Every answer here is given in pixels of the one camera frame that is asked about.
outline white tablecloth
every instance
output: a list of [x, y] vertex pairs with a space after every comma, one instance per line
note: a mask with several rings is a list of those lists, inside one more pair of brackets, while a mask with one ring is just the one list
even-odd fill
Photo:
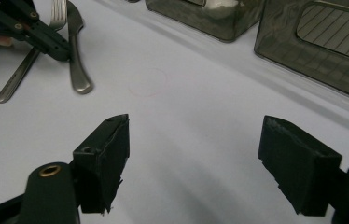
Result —
[[[36, 0], [49, 23], [50, 5]], [[68, 63], [41, 55], [0, 105], [0, 203], [40, 165], [70, 162], [104, 120], [129, 114], [131, 157], [108, 216], [81, 223], [330, 223], [297, 216], [258, 159], [265, 115], [287, 119], [343, 155], [349, 97], [257, 57], [258, 26], [225, 44], [147, 10], [144, 1], [74, 0], [95, 89], [76, 94]], [[60, 33], [67, 35], [67, 30]], [[31, 47], [0, 47], [0, 90]]]

